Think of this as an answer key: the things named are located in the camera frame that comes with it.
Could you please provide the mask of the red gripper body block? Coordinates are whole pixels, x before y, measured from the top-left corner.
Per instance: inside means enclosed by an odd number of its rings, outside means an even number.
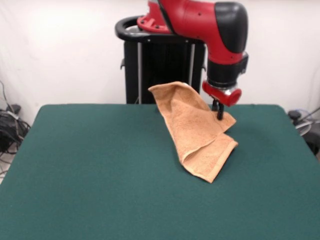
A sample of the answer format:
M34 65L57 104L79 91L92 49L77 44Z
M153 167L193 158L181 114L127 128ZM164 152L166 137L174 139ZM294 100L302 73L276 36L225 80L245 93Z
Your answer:
M227 107L237 104L242 96L242 90L237 86L231 88L217 88L210 85L208 81L203 81L202 89L210 97Z

